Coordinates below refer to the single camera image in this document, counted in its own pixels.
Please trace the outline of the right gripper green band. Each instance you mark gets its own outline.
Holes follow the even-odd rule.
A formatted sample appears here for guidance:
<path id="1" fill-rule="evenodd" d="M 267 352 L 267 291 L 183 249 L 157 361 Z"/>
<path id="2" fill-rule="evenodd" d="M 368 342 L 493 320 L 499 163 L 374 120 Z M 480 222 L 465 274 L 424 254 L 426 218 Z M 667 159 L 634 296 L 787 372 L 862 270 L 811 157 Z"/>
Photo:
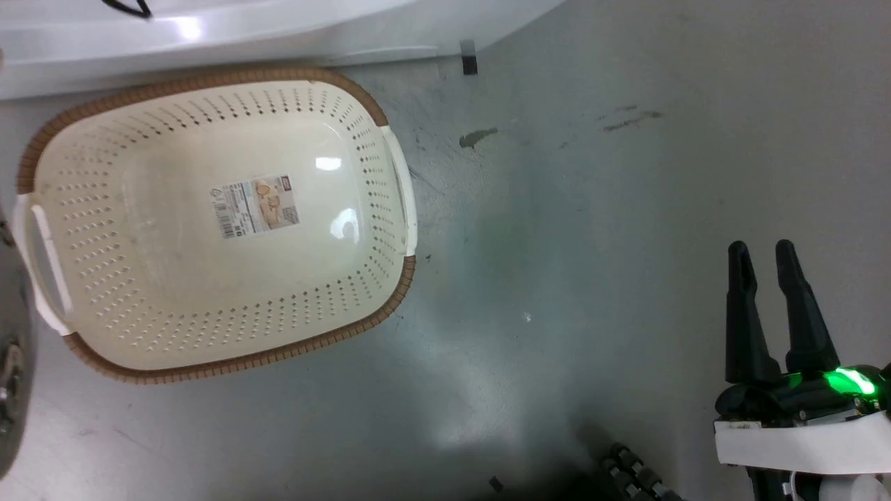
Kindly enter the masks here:
<path id="1" fill-rule="evenodd" d="M 747 244 L 733 241 L 727 254 L 725 380 L 735 385 L 715 403 L 717 459 L 745 470 L 755 500 L 888 500 L 889 368 L 840 367 L 796 248 L 779 240 L 785 362 L 795 373 L 782 377 L 755 304 Z"/>

